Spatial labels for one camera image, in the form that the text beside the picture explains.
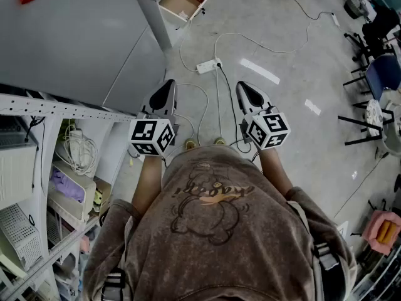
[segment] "person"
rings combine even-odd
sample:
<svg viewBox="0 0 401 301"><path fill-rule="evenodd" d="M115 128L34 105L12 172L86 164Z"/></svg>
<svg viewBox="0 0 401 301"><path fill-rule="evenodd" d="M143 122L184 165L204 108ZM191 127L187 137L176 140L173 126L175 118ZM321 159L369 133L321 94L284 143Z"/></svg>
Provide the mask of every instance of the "person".
<svg viewBox="0 0 401 301"><path fill-rule="evenodd" d="M356 263L335 225L294 187L275 149L259 150L263 173L222 139L143 162L132 203L112 202L83 277L83 299L101 300L107 275L125 273L124 300L315 300L313 240Z"/></svg>

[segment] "power strip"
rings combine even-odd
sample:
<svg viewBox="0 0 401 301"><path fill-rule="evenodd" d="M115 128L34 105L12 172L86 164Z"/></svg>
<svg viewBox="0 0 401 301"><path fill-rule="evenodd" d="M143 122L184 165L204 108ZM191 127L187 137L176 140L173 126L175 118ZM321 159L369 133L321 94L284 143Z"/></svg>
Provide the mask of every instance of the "power strip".
<svg viewBox="0 0 401 301"><path fill-rule="evenodd" d="M198 73L201 75L203 73L208 73L210 71L216 70L218 68L217 66L218 63L222 66L221 60L216 58L213 60L209 60L205 63L200 63L199 65L196 66L196 69Z"/></svg>

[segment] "black office chair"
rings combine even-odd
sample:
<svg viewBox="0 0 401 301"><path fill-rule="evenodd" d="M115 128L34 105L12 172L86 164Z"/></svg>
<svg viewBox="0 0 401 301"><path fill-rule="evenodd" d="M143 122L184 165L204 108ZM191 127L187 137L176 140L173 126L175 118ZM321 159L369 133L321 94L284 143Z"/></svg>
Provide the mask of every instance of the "black office chair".
<svg viewBox="0 0 401 301"><path fill-rule="evenodd" d="M365 55L366 61L369 64L369 56L373 56L376 59L385 53L393 53L395 55L393 46L385 46L383 40L391 29L400 24L400 18L394 9L389 9L379 5L376 5L375 7L377 14L373 22L365 23L362 26L362 33L366 45L363 43L359 34L353 34L354 37L358 38L358 40L348 33L344 34L344 37L351 38L351 40L360 48L357 55L352 57L353 61L358 61L362 55Z"/></svg>

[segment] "concrete floor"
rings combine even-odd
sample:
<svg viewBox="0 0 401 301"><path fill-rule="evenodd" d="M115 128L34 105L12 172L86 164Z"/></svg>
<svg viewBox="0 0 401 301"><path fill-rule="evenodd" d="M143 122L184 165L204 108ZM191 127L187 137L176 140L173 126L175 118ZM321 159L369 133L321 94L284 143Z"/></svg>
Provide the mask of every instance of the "concrete floor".
<svg viewBox="0 0 401 301"><path fill-rule="evenodd" d="M334 12L343 31L361 31L363 20L352 20L346 14L343 9L345 0L298 1L312 17L317 17L320 11ZM182 56L189 68L211 60L214 42L222 33L242 33L275 50L291 51L306 41L306 28L310 21L292 0L210 0L206 4L206 14L194 18L182 47ZM210 102L200 130L200 141L202 145L212 144L220 136L216 74L199 75L186 70L179 56L181 41L166 51L166 78L173 78L177 83L195 83L205 89ZM291 54L272 53L238 35L223 36L217 43L217 57L221 59L230 83L237 120L242 120L234 90L237 81L253 83L268 93L273 103L285 113L291 127L290 136L278 148L289 178L336 223L349 221L346 239L357 249L363 241L355 236L349 237L349 234L358 231L364 216L369 215L368 199L379 205L382 198L386 198L388 205L391 204L400 161L392 156L383 159L351 197L378 163L374 142L344 146L344 141L359 138L362 134L356 125L337 119L337 115L361 119L361 112L354 110L351 104L369 99L359 95L361 88L365 88L363 85L342 86L357 77L350 73L358 67L351 59L354 54L352 44L343 37L343 32L335 26L329 14L322 14L318 21L311 22L309 42L302 50ZM279 85L240 65L243 58L276 75L280 78ZM234 119L229 89L221 73L219 91L222 136L230 144L235 141ZM385 94L382 107L389 98L400 103L399 96L397 92ZM307 99L321 110L320 115L305 105ZM177 113L190 118L195 127L195 138L205 105L206 98L196 87L178 87ZM192 129L184 119L178 117L177 121L182 126L176 144L182 145ZM243 150L248 148L243 143L239 146ZM255 151L252 145L251 152L243 156L251 158ZM114 195L130 200L140 170L137 161L130 166L129 156L125 158Z"/></svg>

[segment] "open drawer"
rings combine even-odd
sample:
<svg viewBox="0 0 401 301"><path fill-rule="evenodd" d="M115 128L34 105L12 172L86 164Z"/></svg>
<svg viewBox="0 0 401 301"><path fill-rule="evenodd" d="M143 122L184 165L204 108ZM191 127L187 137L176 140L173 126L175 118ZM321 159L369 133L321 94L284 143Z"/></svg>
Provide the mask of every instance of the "open drawer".
<svg viewBox="0 0 401 301"><path fill-rule="evenodd" d="M160 12L164 19L177 27L194 18L207 0L160 0Z"/></svg>

